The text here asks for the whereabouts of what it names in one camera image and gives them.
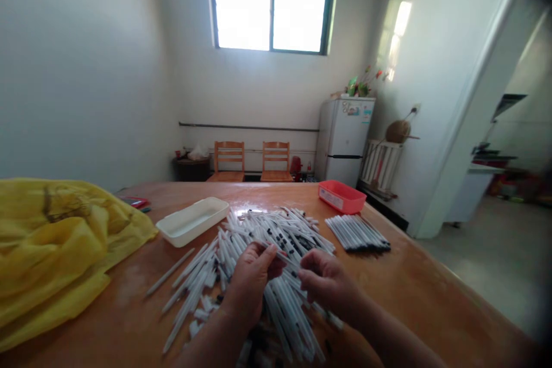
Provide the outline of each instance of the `chair backrest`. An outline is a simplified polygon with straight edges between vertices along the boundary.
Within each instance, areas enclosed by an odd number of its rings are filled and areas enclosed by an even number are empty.
[[[219,161],[221,162],[240,162],[241,171],[245,171],[245,146],[244,143],[232,141],[214,142],[214,171],[219,171]]]
[[[287,162],[286,171],[289,172],[289,142],[267,143],[263,141],[263,172],[265,171],[265,163],[267,161],[285,161]]]

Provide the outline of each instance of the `window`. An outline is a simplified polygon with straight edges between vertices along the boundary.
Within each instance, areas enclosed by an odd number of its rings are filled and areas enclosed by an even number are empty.
[[[217,48],[326,55],[332,0],[211,0]]]

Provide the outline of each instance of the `hand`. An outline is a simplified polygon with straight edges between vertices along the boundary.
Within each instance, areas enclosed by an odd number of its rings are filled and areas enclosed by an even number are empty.
[[[232,281],[224,297],[221,310],[237,319],[237,323],[252,329],[260,319],[263,292],[266,283],[282,275],[286,264],[274,259],[278,248],[270,245],[266,250],[251,243],[237,261]]]
[[[313,249],[301,259],[301,267],[298,276],[301,290],[307,292],[307,300],[318,302],[351,325],[354,305],[360,304],[363,293],[339,260],[322,250]]]

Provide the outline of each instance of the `person's left hand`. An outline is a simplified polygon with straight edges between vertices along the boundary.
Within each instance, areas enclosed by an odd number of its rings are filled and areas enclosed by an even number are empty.
[[[260,319],[266,283],[280,275],[286,264],[275,259],[278,248],[251,243],[237,261],[221,310],[252,329]]]

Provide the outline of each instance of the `white radiator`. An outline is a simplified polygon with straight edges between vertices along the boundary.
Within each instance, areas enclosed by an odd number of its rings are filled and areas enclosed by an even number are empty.
[[[368,140],[361,180],[372,188],[389,193],[402,148],[402,144]]]

